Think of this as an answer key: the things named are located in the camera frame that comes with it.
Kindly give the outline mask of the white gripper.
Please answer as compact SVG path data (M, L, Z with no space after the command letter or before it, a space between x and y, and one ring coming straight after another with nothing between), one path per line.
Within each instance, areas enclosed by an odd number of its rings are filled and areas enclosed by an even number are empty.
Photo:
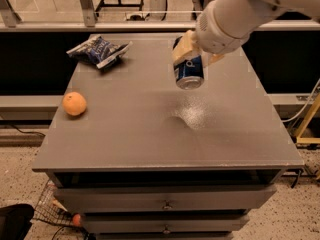
M172 51L174 65L200 55L202 49L205 51L202 54L202 64L208 67L221 60L223 54L233 52L249 40L248 34L235 38L220 28L214 15L215 5L215 1L210 2L202 11L197 18L195 32L188 30L181 36Z

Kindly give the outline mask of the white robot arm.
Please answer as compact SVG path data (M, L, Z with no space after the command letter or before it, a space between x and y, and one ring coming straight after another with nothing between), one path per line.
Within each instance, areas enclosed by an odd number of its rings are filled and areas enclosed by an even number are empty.
M203 53L221 56L244 43L261 25L288 10L320 19L320 0L214 0L199 15L172 51L175 65Z

